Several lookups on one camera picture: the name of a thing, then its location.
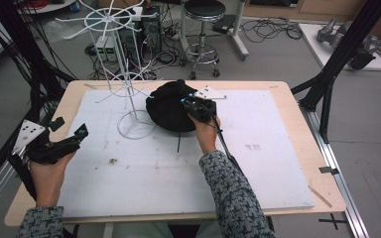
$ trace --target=black stool seat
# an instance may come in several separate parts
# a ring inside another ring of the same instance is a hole
[[[191,0],[185,4],[187,16],[200,21],[217,21],[224,16],[225,6],[211,0]]]

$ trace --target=stool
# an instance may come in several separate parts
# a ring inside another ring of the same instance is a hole
[[[199,44],[189,46],[181,59],[181,66],[187,60],[193,62],[190,79],[196,79],[195,68],[198,63],[213,63],[213,76],[219,76],[217,50],[205,43],[205,22],[215,22],[224,17],[225,6],[216,0],[190,0],[185,4],[186,15],[196,21],[201,21]]]

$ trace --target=stool chrome base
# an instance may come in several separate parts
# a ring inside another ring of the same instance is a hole
[[[219,63],[219,56],[217,50],[205,44],[203,47],[200,44],[193,44],[187,47],[186,53],[181,59],[181,66],[185,66],[187,60],[193,62],[192,71],[190,72],[190,79],[196,79],[196,65],[199,63],[208,64],[212,63],[214,67],[214,72],[212,75],[214,77],[218,77],[220,75],[219,70],[217,68],[217,64]]]

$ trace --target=hand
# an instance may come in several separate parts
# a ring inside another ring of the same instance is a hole
[[[188,116],[196,127],[196,137],[199,141],[203,154],[205,155],[208,152],[216,151],[215,140],[217,137],[217,131],[214,122],[211,120],[208,123],[203,123],[194,119],[190,114],[188,114]],[[220,120],[218,117],[216,117],[216,121],[218,125],[220,125]]]
[[[30,172],[36,188],[36,206],[56,206],[61,195],[61,187],[64,183],[64,171],[67,163],[76,152],[70,153],[54,165],[41,165],[30,162]]]

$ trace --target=hat display stand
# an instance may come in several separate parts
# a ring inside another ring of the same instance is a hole
[[[109,68],[107,68],[104,65],[103,58],[99,53],[97,53],[98,60],[102,66],[104,76],[107,79],[107,83],[109,85],[109,91],[111,95],[118,96],[118,97],[125,97],[128,98],[131,105],[131,110],[129,113],[123,115],[118,122],[118,131],[119,133],[128,139],[141,139],[145,138],[148,135],[150,135],[154,129],[156,128],[156,124],[151,120],[149,117],[147,111],[145,110],[137,110],[135,108],[133,96],[135,96],[138,93],[143,93],[142,89],[145,85],[145,77],[143,76],[143,72],[147,69],[150,64],[142,67],[141,61],[138,60],[138,72],[130,72],[129,71],[129,64],[130,61],[126,57],[125,51],[121,45],[120,37],[118,31],[120,29],[128,29],[130,31],[133,31],[133,33],[141,32],[142,29],[135,29],[131,26],[132,18],[155,18],[157,17],[157,13],[152,15],[140,15],[140,14],[132,14],[131,12],[134,7],[141,6],[141,4],[144,2],[142,0],[140,3],[136,5],[129,6],[127,8],[114,8],[113,1],[111,1],[109,8],[101,8],[101,9],[93,9],[90,6],[84,4],[81,0],[79,2],[86,8],[90,9],[91,12],[86,15],[84,18],[77,18],[77,19],[68,19],[68,20],[62,20],[56,18],[57,21],[60,22],[72,22],[72,21],[83,21],[84,22],[84,28],[77,33],[65,37],[65,39],[70,40],[80,34],[82,34],[85,31],[88,31],[91,35],[92,41],[95,46],[97,46],[98,41],[104,41],[105,37],[111,37],[111,39],[114,41],[114,53],[117,58],[118,66],[119,66],[119,74],[113,73]],[[98,38],[97,40],[94,39],[93,33],[100,33],[102,36]],[[135,34],[131,34],[133,36],[133,40],[135,43],[135,51],[136,56],[139,56],[139,51],[137,47],[137,41],[135,38]],[[120,89],[114,90],[112,88],[112,82],[114,80],[118,80],[122,82],[122,86]],[[139,83],[133,83],[134,80],[140,80]]]

